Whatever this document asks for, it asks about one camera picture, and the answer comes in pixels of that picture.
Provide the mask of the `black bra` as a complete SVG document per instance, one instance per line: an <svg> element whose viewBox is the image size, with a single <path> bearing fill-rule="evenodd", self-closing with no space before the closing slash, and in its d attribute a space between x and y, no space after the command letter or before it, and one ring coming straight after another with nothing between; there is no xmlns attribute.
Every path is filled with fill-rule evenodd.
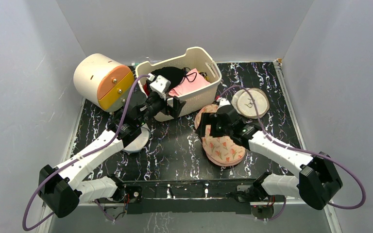
<svg viewBox="0 0 373 233"><path fill-rule="evenodd" d="M193 82L198 76L196 71L192 71L189 69L190 73L188 73L188 68L177 68L177 67L163 67L160 69L156 69L151 72L154 76L163 76L165 79L170 81L169 90L177 87L178 85L182 84L184 81Z"/></svg>

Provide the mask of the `floral mesh laundry bag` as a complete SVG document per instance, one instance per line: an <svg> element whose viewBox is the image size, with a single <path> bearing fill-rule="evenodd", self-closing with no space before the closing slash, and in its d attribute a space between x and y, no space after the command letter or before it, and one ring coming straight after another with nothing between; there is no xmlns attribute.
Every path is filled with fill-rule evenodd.
<svg viewBox="0 0 373 233"><path fill-rule="evenodd" d="M203 149L208 159L218 166L235 166L245 157L246 149L236 145L228 136L212 137L211 126L206 125L205 136L201 136Z"/></svg>

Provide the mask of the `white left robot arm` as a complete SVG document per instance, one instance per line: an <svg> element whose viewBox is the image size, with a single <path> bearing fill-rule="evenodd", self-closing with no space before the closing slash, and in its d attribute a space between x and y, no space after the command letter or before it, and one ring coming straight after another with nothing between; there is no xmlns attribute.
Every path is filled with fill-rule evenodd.
<svg viewBox="0 0 373 233"><path fill-rule="evenodd" d="M85 177L110 156L124 150L141 135L142 126L158 113L178 118L186 101L153 92L130 94L114 112L106 129L86 148L63 163L44 166L39 172L37 195L58 218L71 214L80 203L110 198L122 201L128 195L124 182L114 175L92 181Z"/></svg>

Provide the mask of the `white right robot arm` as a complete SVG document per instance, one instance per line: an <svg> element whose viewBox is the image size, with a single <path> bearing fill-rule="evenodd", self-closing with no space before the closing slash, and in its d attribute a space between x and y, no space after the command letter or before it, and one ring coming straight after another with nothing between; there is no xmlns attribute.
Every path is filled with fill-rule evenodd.
<svg viewBox="0 0 373 233"><path fill-rule="evenodd" d="M202 113L196 133L211 137L227 136L245 149L259 153L286 168L291 175L265 172L247 188L237 187L239 201L266 201L271 196L302 199L316 210L323 209L343 183L329 156L312 156L262 132L258 123L246 123L231 105L214 113Z"/></svg>

